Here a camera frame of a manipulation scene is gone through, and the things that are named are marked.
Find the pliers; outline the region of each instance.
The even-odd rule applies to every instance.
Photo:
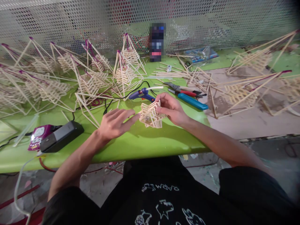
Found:
[[[180,86],[178,85],[175,85],[173,83],[170,83],[170,82],[165,82],[164,84],[170,86],[175,92],[177,93],[184,93],[188,96],[191,96],[191,97],[195,97],[195,98],[203,98],[203,96],[207,96],[207,94],[201,94],[202,92],[200,91],[193,91],[193,92],[190,92],[190,91],[184,91],[180,88]]]

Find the red-handled pliers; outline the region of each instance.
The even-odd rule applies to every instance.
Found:
[[[169,85],[172,89],[174,89],[174,91],[176,91],[178,93],[184,93],[184,94],[186,94],[188,96],[195,97],[195,98],[203,98],[203,95],[197,94],[197,93],[194,93],[194,92],[190,92],[190,91],[181,90],[180,86],[175,85],[173,83],[165,82],[164,84]]]

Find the glue gun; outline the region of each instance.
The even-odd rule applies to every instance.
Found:
[[[138,90],[138,91],[132,93],[129,96],[129,99],[144,98],[144,99],[147,99],[151,102],[154,102],[155,98],[152,97],[151,95],[148,95],[148,92],[149,92],[150,89],[158,89],[158,88],[163,88],[163,87],[161,86],[161,87],[142,88],[142,90]]]

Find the hand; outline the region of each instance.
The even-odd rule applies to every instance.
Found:
[[[114,109],[106,113],[101,121],[100,127],[97,132],[99,132],[100,137],[103,141],[110,141],[111,139],[117,138],[127,132],[130,127],[139,119],[140,114],[135,114],[133,109]]]
[[[161,107],[156,108],[158,113],[166,114],[172,123],[180,127],[188,121],[189,117],[185,114],[177,99],[168,93],[161,93],[155,98],[156,102],[159,100]]]

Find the blue glue gun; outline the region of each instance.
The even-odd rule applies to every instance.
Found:
[[[142,90],[138,90],[129,96],[129,99],[136,99],[136,98],[145,98],[151,102],[155,101],[155,98],[148,95],[147,88],[142,88]]]

